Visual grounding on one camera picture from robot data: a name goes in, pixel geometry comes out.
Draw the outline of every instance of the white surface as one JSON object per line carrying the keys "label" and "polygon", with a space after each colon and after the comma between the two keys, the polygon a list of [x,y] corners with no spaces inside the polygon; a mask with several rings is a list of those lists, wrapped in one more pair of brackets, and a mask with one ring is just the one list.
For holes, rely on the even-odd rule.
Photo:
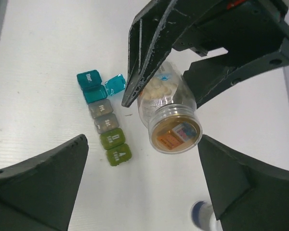
{"label": "white surface", "polygon": [[[146,0],[10,0],[0,42],[0,168],[84,133],[89,155],[70,231],[194,231],[192,204],[209,199],[197,148],[150,147],[136,103],[110,98],[133,159],[110,167],[76,74],[127,74],[128,31]],[[198,58],[173,52],[181,71]],[[289,170],[289,104],[282,70],[240,83],[198,111],[205,134]]]}

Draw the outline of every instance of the blue object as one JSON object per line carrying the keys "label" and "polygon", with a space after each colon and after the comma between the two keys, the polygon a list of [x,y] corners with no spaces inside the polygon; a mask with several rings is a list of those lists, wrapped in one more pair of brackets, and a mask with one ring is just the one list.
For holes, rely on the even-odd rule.
{"label": "blue object", "polygon": [[97,70],[87,71],[77,75],[77,81],[83,91],[98,88],[102,78]]}
{"label": "blue object", "polygon": [[125,79],[123,75],[117,75],[105,83],[108,95],[112,96],[125,89]]}
{"label": "blue object", "polygon": [[93,102],[107,98],[107,92],[106,92],[105,87],[103,85],[100,85],[98,88],[84,91],[83,95],[84,95],[87,103],[93,103]]}
{"label": "blue object", "polygon": [[206,203],[204,201],[199,201],[196,204],[194,204],[194,207],[192,208],[192,221],[199,228],[201,228],[201,224],[199,220],[200,210],[201,210],[201,207],[205,204]]}

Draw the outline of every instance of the translucent blue cube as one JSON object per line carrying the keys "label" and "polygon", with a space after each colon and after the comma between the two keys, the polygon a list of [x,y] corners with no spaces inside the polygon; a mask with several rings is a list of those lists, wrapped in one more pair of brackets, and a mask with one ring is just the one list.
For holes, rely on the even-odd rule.
{"label": "translucent blue cube", "polygon": [[102,78],[97,70],[87,71],[77,75],[77,81],[83,91],[98,88]]}
{"label": "translucent blue cube", "polygon": [[125,79],[123,75],[117,75],[105,83],[108,95],[112,96],[125,89]]}
{"label": "translucent blue cube", "polygon": [[107,92],[103,85],[100,85],[99,87],[91,90],[84,91],[83,95],[87,103],[93,103],[107,98]]}

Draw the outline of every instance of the gold bottle cap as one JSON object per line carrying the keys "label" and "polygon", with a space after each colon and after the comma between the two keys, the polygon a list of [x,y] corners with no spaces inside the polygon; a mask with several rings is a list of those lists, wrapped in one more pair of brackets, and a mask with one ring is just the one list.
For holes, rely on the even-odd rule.
{"label": "gold bottle cap", "polygon": [[150,141],[159,152],[178,154],[196,146],[201,137],[202,128],[195,118],[171,115],[154,126]]}

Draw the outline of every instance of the white pill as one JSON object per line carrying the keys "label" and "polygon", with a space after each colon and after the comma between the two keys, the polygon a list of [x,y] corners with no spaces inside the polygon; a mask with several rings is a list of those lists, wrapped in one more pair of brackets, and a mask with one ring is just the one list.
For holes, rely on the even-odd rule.
{"label": "white pill", "polygon": [[162,86],[162,81],[156,77],[152,78],[150,82],[155,89],[159,89]]}
{"label": "white pill", "polygon": [[164,97],[164,94],[162,92],[159,92],[158,90],[152,90],[151,91],[151,98],[152,99],[160,99],[163,97]]}
{"label": "white pill", "polygon": [[150,81],[148,82],[149,85],[153,86],[153,79],[150,79]]}
{"label": "white pill", "polygon": [[165,81],[163,82],[163,85],[167,88],[170,88],[171,87],[171,83],[169,81]]}
{"label": "white pill", "polygon": [[171,95],[171,93],[172,93],[172,90],[170,89],[170,88],[167,88],[167,92],[165,92],[165,95]]}
{"label": "white pill", "polygon": [[170,88],[172,88],[172,89],[177,89],[177,88],[178,88],[178,85],[175,84],[175,83],[171,83],[171,84],[170,84]]}
{"label": "white pill", "polygon": [[162,85],[159,89],[158,89],[159,92],[162,92],[162,93],[166,93],[168,91],[168,88],[164,85]]}
{"label": "white pill", "polygon": [[151,91],[153,89],[152,84],[148,82],[148,84],[145,86],[144,90]]}
{"label": "white pill", "polygon": [[151,99],[151,94],[148,93],[148,92],[145,92],[145,93],[143,94],[143,98],[144,98],[145,100],[150,100],[150,99]]}

